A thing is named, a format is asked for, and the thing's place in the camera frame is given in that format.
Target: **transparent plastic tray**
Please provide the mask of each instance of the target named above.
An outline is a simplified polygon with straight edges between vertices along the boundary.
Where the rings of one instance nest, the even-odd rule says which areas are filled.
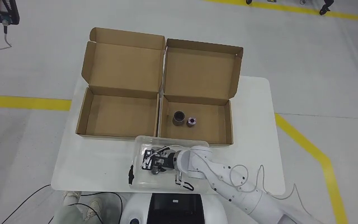
[[[207,180],[188,178],[183,174],[182,180],[190,183],[194,187],[194,191],[189,191],[175,184],[175,171],[167,170],[157,175],[152,174],[150,170],[143,170],[143,158],[145,150],[152,147],[164,147],[171,145],[180,145],[187,148],[192,146],[206,146],[208,143],[204,141],[192,141],[183,139],[157,138],[138,136],[135,139],[133,154],[133,174],[134,179],[130,187],[135,190],[154,190],[155,192],[183,192],[183,193],[206,193],[209,190]],[[171,150],[184,150],[182,147],[170,147]]]

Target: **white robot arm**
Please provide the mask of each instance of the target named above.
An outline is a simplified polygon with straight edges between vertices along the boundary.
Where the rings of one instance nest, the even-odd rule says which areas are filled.
[[[207,179],[211,188],[258,223],[264,224],[322,224],[294,208],[278,204],[230,166],[211,161],[210,148],[195,146],[178,151],[173,161],[179,173],[190,178]]]

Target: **gray floor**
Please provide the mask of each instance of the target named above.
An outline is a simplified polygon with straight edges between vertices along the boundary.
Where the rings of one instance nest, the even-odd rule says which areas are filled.
[[[241,74],[267,78],[275,112],[330,157],[347,216],[357,222],[356,21],[201,0],[28,0],[18,7],[21,23],[8,34],[13,48],[0,52],[0,95],[71,99],[95,26],[244,47]],[[332,9],[355,13],[358,3],[336,2]],[[0,109],[0,220],[50,183],[66,117],[65,111]],[[335,223],[319,163],[277,130],[287,192],[297,183],[306,208]],[[45,189],[8,223],[46,223],[61,198]],[[296,196],[285,203],[299,208]]]

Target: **yellow floor line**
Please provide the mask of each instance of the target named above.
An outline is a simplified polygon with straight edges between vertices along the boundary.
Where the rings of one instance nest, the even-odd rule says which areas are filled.
[[[275,114],[275,118],[276,125],[320,163],[323,169],[324,178],[326,180],[328,194],[331,199],[333,213],[336,217],[336,223],[348,224],[343,200],[340,195],[340,190],[338,188],[331,160],[307,138],[305,138],[298,130],[289,124],[281,115]]]
[[[284,6],[277,3],[255,2],[255,0],[253,0],[251,4],[246,4],[245,0],[205,0],[205,1],[224,3],[224,4],[235,4],[238,6],[247,6],[247,7],[254,7],[254,8],[264,8],[267,10],[295,12],[295,13],[317,15],[317,16],[319,16],[319,10],[320,10],[320,9],[315,10],[313,8],[304,8],[304,7],[297,7],[297,6]],[[342,13],[342,12],[327,12],[324,16],[335,17],[335,18],[346,18],[349,20],[358,20],[358,15]]]
[[[68,111],[70,107],[70,100],[0,96],[0,108]]]

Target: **open cardboard box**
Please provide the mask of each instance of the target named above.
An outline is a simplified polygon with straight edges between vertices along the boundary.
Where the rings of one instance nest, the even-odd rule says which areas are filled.
[[[242,55],[237,46],[168,39],[159,137],[233,144],[229,99],[237,92]],[[175,126],[178,110],[196,125]]]
[[[156,136],[164,36],[94,28],[82,68],[86,89],[76,133]]]

